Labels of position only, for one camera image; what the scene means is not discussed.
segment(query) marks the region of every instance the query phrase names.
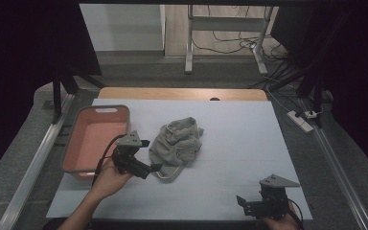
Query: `white tabletop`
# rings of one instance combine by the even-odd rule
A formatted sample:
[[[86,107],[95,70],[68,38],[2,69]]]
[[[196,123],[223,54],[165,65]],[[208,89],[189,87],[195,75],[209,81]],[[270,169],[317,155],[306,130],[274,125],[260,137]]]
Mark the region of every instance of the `white tabletop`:
[[[124,104],[130,110],[131,130],[151,142],[161,126],[194,117],[204,128],[195,162],[173,183],[153,175],[134,177],[105,199],[94,214],[101,219],[247,220],[236,196],[259,201],[259,181],[273,173],[299,183],[271,102],[209,102],[96,99],[93,105]],[[149,148],[136,158],[150,162]],[[65,174],[47,218],[68,217],[88,192],[91,181]],[[287,195],[312,219],[301,188]]]

